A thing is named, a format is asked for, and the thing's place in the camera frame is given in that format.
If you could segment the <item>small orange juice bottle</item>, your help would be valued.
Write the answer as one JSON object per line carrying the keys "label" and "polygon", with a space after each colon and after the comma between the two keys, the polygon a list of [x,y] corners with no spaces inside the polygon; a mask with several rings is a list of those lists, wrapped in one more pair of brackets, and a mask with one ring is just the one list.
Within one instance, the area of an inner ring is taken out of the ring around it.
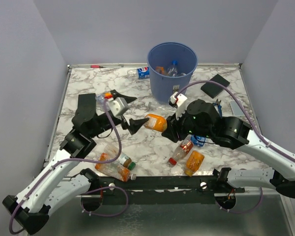
{"label": "small orange juice bottle", "polygon": [[144,127],[158,132],[164,132],[167,129],[167,121],[164,117],[147,114],[145,118],[148,118],[148,121],[144,124]]}

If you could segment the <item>clear bottle white cap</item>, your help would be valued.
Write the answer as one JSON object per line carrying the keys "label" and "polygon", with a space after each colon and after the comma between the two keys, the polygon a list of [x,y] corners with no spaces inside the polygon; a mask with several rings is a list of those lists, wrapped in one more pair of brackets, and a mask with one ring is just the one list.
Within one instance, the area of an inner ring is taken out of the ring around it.
{"label": "clear bottle white cap", "polygon": [[156,102],[148,101],[145,103],[145,107],[148,111],[160,111],[160,112],[171,112],[174,113],[176,110],[175,108],[171,107],[168,104],[160,104]]}

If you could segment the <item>large crushed orange-label bottle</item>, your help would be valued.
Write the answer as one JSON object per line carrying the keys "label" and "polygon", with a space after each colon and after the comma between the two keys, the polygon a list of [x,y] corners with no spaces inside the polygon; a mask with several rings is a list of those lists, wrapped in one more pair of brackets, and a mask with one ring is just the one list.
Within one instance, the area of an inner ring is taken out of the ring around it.
{"label": "large crushed orange-label bottle", "polygon": [[162,66],[157,66],[157,67],[155,68],[155,71],[156,71],[157,73],[159,73],[159,74],[162,74],[162,75],[165,75],[165,74],[166,74],[166,70],[165,70],[164,67],[162,67]]}

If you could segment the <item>blue cap Pepsi bottle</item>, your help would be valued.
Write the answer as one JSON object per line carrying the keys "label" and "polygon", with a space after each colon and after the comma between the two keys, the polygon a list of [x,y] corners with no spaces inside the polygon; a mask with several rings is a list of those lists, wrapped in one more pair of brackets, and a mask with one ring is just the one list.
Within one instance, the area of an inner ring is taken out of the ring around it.
{"label": "blue cap Pepsi bottle", "polygon": [[170,76],[170,77],[177,76],[178,71],[177,71],[177,61],[176,60],[172,61],[172,64],[168,67],[166,74],[167,74],[167,76]]}

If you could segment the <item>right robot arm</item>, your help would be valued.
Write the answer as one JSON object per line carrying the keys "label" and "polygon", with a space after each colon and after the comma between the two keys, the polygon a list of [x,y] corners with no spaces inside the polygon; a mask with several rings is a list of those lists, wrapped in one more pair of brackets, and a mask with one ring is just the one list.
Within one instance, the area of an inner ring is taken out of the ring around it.
{"label": "right robot arm", "polygon": [[162,136],[174,143],[188,135],[207,137],[220,147],[241,151],[268,165],[263,170],[223,168],[216,180],[219,191],[263,187],[295,199],[295,154],[266,139],[250,124],[237,117],[221,117],[213,104],[200,99],[178,105],[166,121]]}

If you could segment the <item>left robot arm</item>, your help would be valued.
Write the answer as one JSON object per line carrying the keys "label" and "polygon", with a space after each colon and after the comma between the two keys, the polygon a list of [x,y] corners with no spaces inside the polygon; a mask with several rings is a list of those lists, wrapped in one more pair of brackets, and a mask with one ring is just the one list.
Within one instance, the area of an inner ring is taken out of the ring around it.
{"label": "left robot arm", "polygon": [[96,113],[96,94],[78,96],[77,110],[72,118],[73,127],[65,136],[59,149],[39,175],[17,195],[8,195],[2,204],[11,214],[9,231],[17,235],[26,231],[33,235],[40,231],[50,216],[72,198],[93,194],[98,190],[99,177],[91,170],[84,170],[70,182],[62,179],[80,162],[85,161],[95,148],[94,137],[107,130],[116,130],[121,125],[130,134],[135,134],[146,119],[126,120],[124,113],[136,97],[126,96],[116,90],[103,94],[105,112]]}

